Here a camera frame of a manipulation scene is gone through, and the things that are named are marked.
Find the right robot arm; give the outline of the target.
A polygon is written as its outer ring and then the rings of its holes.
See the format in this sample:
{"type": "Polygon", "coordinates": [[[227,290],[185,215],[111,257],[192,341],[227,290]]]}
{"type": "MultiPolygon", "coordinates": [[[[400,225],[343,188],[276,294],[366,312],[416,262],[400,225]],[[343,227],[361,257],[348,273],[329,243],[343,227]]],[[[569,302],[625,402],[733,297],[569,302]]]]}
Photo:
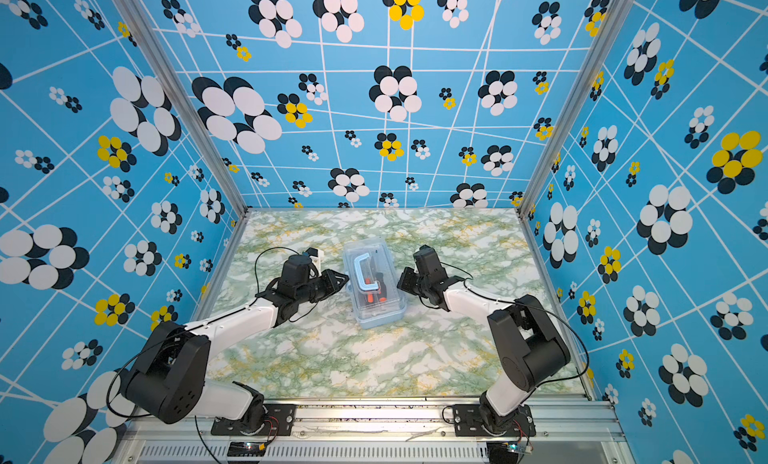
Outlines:
{"type": "Polygon", "coordinates": [[[423,245],[413,254],[415,266],[403,270],[398,288],[429,302],[431,308],[486,325],[502,372],[479,398],[482,426],[502,435],[515,425],[516,413],[541,385],[571,361],[554,314],[530,294],[517,299],[484,294],[467,278],[451,276],[437,252],[423,245]]]}

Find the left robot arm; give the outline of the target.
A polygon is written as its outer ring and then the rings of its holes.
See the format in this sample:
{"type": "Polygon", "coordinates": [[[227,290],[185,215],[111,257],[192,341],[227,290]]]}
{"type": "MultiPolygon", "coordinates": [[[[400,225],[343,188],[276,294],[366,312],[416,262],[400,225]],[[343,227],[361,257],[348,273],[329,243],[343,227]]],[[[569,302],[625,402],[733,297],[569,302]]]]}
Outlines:
{"type": "Polygon", "coordinates": [[[243,383],[209,379],[209,362],[290,322],[301,305],[318,304],[342,291],[349,276],[321,270],[318,262],[313,253],[294,254],[252,301],[186,325],[159,324],[131,365],[119,371],[119,395],[165,424],[204,417],[241,433],[260,431],[268,421],[263,394],[243,383]]]}

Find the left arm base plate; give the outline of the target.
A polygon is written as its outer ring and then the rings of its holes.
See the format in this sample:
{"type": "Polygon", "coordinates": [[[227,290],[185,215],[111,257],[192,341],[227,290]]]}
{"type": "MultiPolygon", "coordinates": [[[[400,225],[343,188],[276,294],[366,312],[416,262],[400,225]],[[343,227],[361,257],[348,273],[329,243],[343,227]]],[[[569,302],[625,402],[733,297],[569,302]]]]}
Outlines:
{"type": "Polygon", "coordinates": [[[293,404],[267,403],[254,417],[241,420],[216,418],[210,433],[214,436],[289,436],[296,419],[297,406],[293,404]]]}

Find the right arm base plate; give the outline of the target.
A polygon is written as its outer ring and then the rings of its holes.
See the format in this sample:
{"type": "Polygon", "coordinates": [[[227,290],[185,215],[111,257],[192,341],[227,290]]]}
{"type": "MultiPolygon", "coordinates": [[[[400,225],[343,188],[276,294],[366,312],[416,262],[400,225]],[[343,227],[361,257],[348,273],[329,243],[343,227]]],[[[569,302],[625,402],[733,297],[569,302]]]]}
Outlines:
{"type": "Polygon", "coordinates": [[[451,422],[458,437],[527,438],[537,434],[531,409],[522,405],[506,416],[481,404],[455,404],[451,422]]]}

